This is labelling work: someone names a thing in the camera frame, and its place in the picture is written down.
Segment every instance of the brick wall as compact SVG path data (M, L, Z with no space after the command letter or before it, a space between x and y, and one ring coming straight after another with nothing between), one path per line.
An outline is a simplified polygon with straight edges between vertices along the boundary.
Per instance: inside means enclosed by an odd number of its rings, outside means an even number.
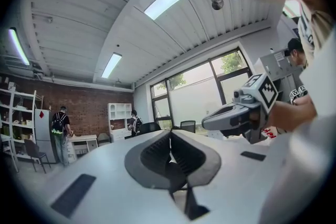
M132 103L133 106L133 93L63 86L5 75L2 77L9 77L10 81L16 83L17 91L34 93L36 90L38 95L43 95L43 109L49 109L51 105L51 110L57 112L65 105L75 134L109 133L107 104ZM115 129L124 128L124 120L111 121L111 124Z

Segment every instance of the cap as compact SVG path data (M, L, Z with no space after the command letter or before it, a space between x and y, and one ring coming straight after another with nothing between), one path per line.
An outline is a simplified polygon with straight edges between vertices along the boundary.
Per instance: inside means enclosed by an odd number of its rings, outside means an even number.
M293 50L298 50L298 51L303 51L303 47L301 44L300 39L298 38L292 38L289 42L288 42L288 49L285 50L285 56L290 56L290 53Z

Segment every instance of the curved ceiling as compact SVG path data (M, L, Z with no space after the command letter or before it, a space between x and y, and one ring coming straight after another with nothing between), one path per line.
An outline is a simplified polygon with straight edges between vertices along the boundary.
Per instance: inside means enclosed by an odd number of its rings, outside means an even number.
M270 11L280 5L223 0L223 9L213 10L212 0L180 0L152 20L144 10L154 1L21 0L12 17L21 21L24 51L45 75L132 84L213 38L273 20ZM2 42L2 55L15 56L8 40ZM123 57L110 78L102 79L113 52Z

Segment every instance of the white desk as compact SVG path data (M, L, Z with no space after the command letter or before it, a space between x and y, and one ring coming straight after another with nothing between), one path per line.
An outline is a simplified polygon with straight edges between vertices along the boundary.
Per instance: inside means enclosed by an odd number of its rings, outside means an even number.
M13 164L14 164L16 172L18 173L19 170L17 169L16 161L15 161L15 158L14 158L15 148L12 148L13 140L11 139L10 136L2 134L1 135L1 141L3 143L8 142L8 146L4 147L4 149L5 149L5 151L9 150L11 152L10 154L11 154L11 157L12 157L12 160L13 160Z
M84 145L78 145L77 142L86 142ZM76 151L82 151L82 154L89 153L98 147L96 135L73 136L68 140L68 159L69 163L73 163L78 159Z

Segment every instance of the white refrigerator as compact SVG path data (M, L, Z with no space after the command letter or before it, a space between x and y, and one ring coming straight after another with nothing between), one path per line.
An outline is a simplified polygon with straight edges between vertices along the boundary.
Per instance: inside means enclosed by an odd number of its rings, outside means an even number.
M58 162L54 136L51 134L53 114L49 110L35 109L35 138L39 151L47 154L50 163Z

